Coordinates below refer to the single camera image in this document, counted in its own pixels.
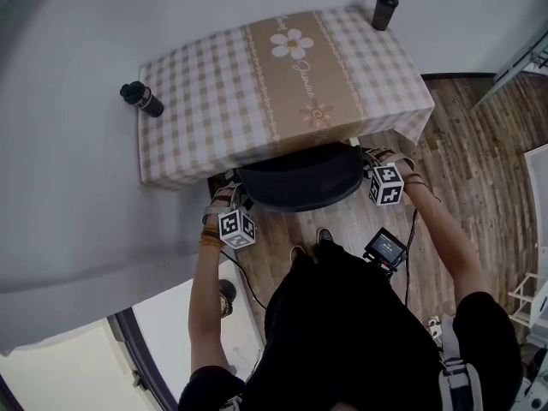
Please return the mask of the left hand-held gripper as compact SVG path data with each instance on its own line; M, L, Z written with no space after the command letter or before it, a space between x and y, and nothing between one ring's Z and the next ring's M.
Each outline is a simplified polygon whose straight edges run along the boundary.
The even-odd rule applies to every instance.
M223 195L229 205L218 214L220 239L233 249L248 247L256 242L256 224L249 212L252 200L242 188L230 188L231 195Z

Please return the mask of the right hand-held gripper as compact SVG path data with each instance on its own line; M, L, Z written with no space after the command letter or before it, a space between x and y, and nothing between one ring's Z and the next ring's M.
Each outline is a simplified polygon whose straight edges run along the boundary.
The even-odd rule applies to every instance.
M364 177L370 181L368 196L376 206L389 206L400 203L404 181L394 163L374 165L365 162Z

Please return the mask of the person's right hand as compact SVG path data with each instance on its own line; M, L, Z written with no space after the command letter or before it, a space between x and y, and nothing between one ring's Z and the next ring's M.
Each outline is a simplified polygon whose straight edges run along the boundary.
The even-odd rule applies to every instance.
M389 148L363 148L365 160L372 166L395 165L402 177L413 174L415 163L407 155Z

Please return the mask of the person's left hand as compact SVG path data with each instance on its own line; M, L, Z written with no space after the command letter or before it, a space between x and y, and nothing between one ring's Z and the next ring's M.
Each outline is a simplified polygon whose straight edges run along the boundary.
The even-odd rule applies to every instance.
M230 182L227 186L219 188L211 199L202 215L202 225L212 226L218 221L222 213L227 213L242 206L244 187L240 182Z

